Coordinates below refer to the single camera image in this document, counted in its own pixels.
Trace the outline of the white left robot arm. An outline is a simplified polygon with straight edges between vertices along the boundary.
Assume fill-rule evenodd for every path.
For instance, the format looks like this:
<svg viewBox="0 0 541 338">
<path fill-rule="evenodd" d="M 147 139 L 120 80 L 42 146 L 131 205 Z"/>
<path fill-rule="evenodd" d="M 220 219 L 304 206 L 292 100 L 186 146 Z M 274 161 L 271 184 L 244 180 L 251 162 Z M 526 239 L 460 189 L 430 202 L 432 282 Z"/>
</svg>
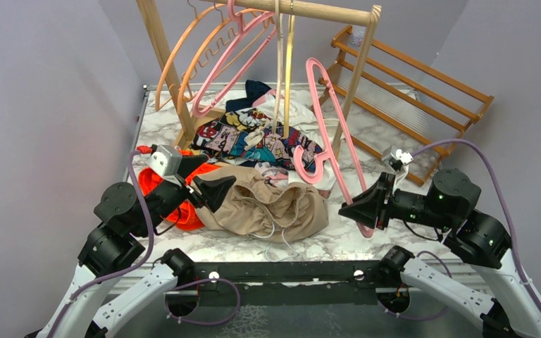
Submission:
<svg viewBox="0 0 541 338">
<path fill-rule="evenodd" d="M 186 177 L 205 163 L 204 156 L 164 154 L 148 150 L 149 165 L 162 177 L 149 193 L 139 187 L 128 167 L 128 181 L 109 186 L 94 208 L 99 224 L 81 248 L 72 281 L 47 324 L 34 337 L 108 337 L 157 296 L 195 283 L 194 261 L 180 249 L 170 249 L 140 282 L 112 301 L 110 291 L 128 273 L 142 267 L 154 250 L 157 226 L 180 205 L 216 211 L 236 179 Z"/>
</svg>

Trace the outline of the beige shorts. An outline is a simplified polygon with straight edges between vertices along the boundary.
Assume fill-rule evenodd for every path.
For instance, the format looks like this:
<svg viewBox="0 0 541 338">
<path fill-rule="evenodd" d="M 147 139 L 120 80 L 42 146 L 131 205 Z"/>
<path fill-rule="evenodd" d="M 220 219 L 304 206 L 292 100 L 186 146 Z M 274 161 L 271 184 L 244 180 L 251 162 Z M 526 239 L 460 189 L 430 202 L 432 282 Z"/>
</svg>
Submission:
<svg viewBox="0 0 541 338">
<path fill-rule="evenodd" d="M 234 176 L 220 208 L 195 213 L 207 230 L 225 231 L 267 242 L 294 242 L 315 235 L 329 224 L 326 199 L 316 188 L 300 182 L 274 187 L 253 168 L 229 165 L 197 175 L 204 181 Z"/>
</svg>

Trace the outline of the orange mesh shorts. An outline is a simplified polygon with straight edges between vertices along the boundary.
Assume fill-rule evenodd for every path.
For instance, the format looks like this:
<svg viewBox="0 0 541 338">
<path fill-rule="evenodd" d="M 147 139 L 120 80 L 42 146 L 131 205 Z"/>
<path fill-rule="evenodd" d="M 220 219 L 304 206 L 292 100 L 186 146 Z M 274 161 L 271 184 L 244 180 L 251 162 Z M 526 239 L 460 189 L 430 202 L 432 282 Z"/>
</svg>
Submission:
<svg viewBox="0 0 541 338">
<path fill-rule="evenodd" d="M 191 184 L 195 176 L 210 173 L 219 168 L 220 166 L 218 165 L 204 163 L 199 166 L 193 173 L 188 175 L 187 178 L 185 178 L 185 182 L 187 184 Z M 151 168 L 142 169 L 137 178 L 140 189 L 145 195 L 149 194 L 163 181 L 163 179 L 159 175 L 157 175 Z M 183 202 L 178 210 L 173 211 L 169 216 L 166 217 L 166 220 L 174 224 L 176 228 L 186 232 L 198 230 L 204 227 L 203 222 L 196 214 L 196 208 L 193 207 L 193 205 L 188 201 Z"/>
</svg>

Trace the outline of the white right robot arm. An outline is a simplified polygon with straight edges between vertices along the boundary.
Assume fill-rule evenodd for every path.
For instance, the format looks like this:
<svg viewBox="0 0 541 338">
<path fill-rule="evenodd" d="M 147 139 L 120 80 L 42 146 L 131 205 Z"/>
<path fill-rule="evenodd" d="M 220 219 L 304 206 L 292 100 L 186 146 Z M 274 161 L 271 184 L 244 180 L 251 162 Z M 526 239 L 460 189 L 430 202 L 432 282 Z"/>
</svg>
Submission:
<svg viewBox="0 0 541 338">
<path fill-rule="evenodd" d="M 380 281 L 420 289 L 471 321 L 484 337 L 541 337 L 541 296 L 521 279 L 507 229 L 476 209 L 479 186 L 457 169 L 437 172 L 426 195 L 397 189 L 394 182 L 393 174 L 382 173 L 343 204 L 340 215 L 377 230 L 393 219 L 444 230 L 444 245 L 483 278 L 490 294 L 454 281 L 401 246 L 380 260 Z"/>
</svg>

